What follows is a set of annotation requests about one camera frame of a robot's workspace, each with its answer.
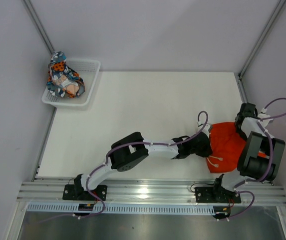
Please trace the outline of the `orange shorts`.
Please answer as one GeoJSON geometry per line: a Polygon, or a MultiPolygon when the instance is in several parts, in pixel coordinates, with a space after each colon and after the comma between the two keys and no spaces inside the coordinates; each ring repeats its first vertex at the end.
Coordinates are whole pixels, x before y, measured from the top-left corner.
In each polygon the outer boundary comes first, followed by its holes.
{"type": "Polygon", "coordinates": [[[250,131],[248,137],[242,138],[233,122],[212,124],[207,136],[213,151],[206,157],[210,173],[223,174],[238,169],[243,176],[259,178],[266,171],[266,156],[270,153],[266,136],[250,131]]]}

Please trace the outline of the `patterned multicolour shorts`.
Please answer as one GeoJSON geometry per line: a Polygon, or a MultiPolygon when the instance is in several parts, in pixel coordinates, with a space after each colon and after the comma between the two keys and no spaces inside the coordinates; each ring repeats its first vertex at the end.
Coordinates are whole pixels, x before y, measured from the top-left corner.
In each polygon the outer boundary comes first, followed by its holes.
{"type": "Polygon", "coordinates": [[[48,92],[58,98],[78,98],[85,93],[85,84],[79,73],[66,64],[62,51],[55,51],[48,64],[48,92]]]}

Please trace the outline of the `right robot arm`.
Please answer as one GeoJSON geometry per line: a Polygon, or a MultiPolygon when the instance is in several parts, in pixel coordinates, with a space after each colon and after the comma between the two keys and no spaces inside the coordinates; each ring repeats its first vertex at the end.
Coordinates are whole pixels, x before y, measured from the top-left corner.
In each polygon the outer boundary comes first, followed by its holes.
{"type": "Polygon", "coordinates": [[[276,178],[286,144],[268,132],[272,120],[265,108],[258,112],[255,104],[244,103],[234,122],[212,126],[208,159],[214,163],[209,169],[220,174],[211,189],[215,201],[236,203],[238,188],[276,178]]]}

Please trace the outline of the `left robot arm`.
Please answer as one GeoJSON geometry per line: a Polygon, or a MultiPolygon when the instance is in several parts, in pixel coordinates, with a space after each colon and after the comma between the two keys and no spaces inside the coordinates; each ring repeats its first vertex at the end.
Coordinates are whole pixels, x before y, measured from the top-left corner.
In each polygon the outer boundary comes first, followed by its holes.
{"type": "Polygon", "coordinates": [[[93,197],[92,191],[115,172],[133,169],[148,157],[185,159],[190,155],[208,157],[213,153],[208,133],[199,132],[189,137],[176,137],[168,141],[152,142],[134,132],[115,142],[106,154],[103,163],[88,174],[79,174],[74,179],[74,194],[77,200],[93,197]]]}

